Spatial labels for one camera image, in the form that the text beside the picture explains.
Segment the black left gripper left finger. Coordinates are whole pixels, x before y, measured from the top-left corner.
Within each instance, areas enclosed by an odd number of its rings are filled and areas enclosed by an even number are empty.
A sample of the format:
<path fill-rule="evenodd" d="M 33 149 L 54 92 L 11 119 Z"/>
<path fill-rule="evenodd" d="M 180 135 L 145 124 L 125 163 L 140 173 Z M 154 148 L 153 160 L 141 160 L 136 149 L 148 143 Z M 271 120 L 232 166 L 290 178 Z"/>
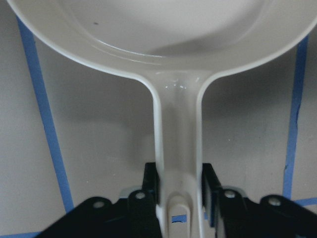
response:
<path fill-rule="evenodd" d="M 160 238 L 156 164 L 146 163 L 142 187 L 116 203 L 91 197 L 50 225 L 41 238 Z"/>

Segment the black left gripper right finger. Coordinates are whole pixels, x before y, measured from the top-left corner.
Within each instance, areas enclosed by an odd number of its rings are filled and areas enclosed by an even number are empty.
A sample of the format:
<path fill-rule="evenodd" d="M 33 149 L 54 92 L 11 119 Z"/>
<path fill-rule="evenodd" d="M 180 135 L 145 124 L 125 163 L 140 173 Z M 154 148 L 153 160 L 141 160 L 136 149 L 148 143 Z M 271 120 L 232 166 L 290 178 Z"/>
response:
<path fill-rule="evenodd" d="M 217 238 L 315 238 L 317 216 L 281 195 L 251 201 L 221 185 L 213 167 L 202 167 L 203 206 Z"/>

